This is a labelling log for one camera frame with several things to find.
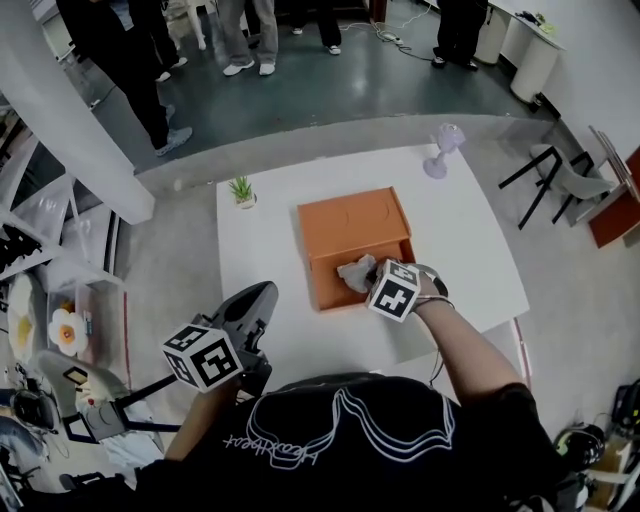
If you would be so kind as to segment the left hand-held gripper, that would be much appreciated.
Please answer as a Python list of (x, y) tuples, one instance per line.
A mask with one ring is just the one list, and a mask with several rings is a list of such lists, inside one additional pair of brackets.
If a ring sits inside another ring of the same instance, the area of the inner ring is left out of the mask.
[(226, 299), (211, 318), (180, 326), (161, 344), (176, 378), (200, 392), (237, 378), (246, 393), (260, 395), (272, 367), (258, 343), (278, 298), (274, 282), (259, 282)]

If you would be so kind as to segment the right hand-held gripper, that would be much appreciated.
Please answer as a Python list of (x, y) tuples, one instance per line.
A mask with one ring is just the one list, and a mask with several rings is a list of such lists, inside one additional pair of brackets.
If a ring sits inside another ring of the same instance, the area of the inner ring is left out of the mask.
[(420, 278), (413, 267), (387, 259), (378, 266), (366, 307), (386, 318), (402, 323), (420, 294)]

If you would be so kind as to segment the white cloth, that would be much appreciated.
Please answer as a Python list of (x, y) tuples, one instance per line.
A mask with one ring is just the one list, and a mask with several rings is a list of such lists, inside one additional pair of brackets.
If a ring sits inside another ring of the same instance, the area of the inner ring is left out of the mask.
[(356, 262), (339, 266), (336, 272), (349, 289), (368, 294), (377, 280), (378, 263), (372, 255), (366, 254)]

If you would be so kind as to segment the orange box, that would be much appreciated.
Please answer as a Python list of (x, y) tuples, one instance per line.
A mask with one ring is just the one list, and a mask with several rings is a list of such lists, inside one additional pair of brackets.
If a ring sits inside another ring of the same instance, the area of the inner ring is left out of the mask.
[(413, 263), (411, 228), (392, 187), (297, 207), (314, 305), (320, 312), (358, 306), (366, 296), (350, 289), (337, 268), (365, 255)]

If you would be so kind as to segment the person's left forearm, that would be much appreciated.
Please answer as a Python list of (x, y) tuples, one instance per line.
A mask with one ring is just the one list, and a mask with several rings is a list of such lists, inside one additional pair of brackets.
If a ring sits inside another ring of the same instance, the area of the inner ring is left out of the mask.
[(198, 394), (165, 453), (171, 461), (182, 461), (207, 434), (209, 429), (236, 404), (239, 390), (237, 379)]

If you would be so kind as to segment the person's right forearm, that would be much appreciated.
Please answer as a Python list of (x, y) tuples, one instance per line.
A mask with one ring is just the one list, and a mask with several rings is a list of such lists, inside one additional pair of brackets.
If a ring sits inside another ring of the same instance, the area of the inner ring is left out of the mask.
[(511, 385), (524, 385), (516, 368), (444, 300), (416, 309), (431, 332), (459, 403), (469, 406)]

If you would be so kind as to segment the small potted green plant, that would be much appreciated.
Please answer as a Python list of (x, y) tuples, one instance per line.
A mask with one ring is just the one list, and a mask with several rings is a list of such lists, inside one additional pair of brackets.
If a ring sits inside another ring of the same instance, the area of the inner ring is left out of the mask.
[(240, 176), (228, 181), (235, 205), (240, 209), (250, 209), (256, 204), (256, 195), (247, 176)]

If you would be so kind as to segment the pale purple desk fan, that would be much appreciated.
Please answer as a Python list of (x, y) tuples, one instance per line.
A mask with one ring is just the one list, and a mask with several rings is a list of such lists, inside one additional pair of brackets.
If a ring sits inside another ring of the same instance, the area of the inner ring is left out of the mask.
[(443, 179), (447, 175), (446, 156), (455, 152), (465, 142), (465, 135), (457, 125), (443, 123), (438, 128), (433, 141), (438, 152), (435, 157), (430, 157), (423, 162), (423, 169), (429, 177)]

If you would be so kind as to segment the person's black printed shirt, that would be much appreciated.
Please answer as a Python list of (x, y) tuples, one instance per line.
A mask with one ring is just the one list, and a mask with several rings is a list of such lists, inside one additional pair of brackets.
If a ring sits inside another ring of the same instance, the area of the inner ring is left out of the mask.
[(574, 512), (578, 481), (529, 390), (458, 405), (408, 378), (299, 383), (234, 406), (181, 461), (141, 470), (142, 512)]

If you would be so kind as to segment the white flower-shaped cushion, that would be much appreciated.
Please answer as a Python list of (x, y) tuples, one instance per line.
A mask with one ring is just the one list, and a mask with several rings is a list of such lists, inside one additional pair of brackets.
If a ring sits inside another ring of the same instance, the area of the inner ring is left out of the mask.
[(76, 356), (88, 348), (89, 340), (85, 322), (76, 312), (56, 309), (48, 325), (48, 335), (66, 356)]

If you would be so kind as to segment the white shelf unit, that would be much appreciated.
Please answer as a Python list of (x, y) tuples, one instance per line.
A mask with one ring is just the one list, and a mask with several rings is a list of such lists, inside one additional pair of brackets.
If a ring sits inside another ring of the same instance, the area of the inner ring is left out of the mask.
[(18, 199), (23, 184), (35, 185), (29, 164), (39, 140), (29, 134), (0, 166), (0, 283), (32, 272), (45, 293), (47, 318), (67, 300), (84, 322), (88, 347), (77, 355), (94, 363), (103, 348), (94, 309), (97, 300), (88, 286), (108, 282), (122, 287), (115, 275), (115, 250), (120, 217), (104, 204), (78, 211), (75, 179), (64, 172)]

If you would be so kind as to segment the grey chair with black legs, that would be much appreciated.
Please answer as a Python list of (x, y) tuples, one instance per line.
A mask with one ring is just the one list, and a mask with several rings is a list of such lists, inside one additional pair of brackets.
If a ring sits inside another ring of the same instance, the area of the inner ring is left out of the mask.
[(519, 230), (526, 226), (548, 191), (555, 191), (564, 197), (560, 209), (552, 218), (552, 223), (556, 224), (572, 202), (580, 204), (597, 198), (606, 198), (616, 187), (609, 180), (591, 175), (595, 170), (595, 164), (586, 151), (573, 159), (568, 159), (554, 145), (537, 144), (530, 148), (530, 156), (528, 163), (498, 185), (500, 189), (504, 189), (533, 170), (539, 176), (536, 182), (537, 195), (519, 221)]

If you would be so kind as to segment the fried egg shaped cushion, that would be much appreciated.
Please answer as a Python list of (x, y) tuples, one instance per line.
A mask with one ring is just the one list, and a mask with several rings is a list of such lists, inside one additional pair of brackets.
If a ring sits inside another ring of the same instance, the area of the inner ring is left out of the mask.
[(33, 285), (26, 274), (18, 274), (9, 290), (7, 318), (13, 354), (21, 363), (28, 363), (33, 354), (35, 320)]

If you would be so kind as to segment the orange wooden board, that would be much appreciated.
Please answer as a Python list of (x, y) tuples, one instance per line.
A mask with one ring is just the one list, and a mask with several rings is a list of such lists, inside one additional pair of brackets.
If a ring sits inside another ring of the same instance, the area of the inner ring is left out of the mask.
[(631, 172), (635, 193), (627, 186), (618, 187), (588, 221), (598, 249), (640, 227), (640, 146), (629, 156), (626, 164)]

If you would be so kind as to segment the white round pedestal table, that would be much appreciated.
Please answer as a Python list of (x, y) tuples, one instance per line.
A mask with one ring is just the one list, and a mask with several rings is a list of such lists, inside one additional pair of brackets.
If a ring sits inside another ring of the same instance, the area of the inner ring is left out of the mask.
[(519, 7), (516, 0), (488, 0), (483, 45), (478, 47), (477, 58), (480, 50), (485, 49), (490, 55), (488, 63), (498, 61), (512, 20), (526, 28), (530, 37), (510, 89), (520, 101), (532, 104), (549, 79), (559, 52), (565, 48), (542, 29), (541, 21)]

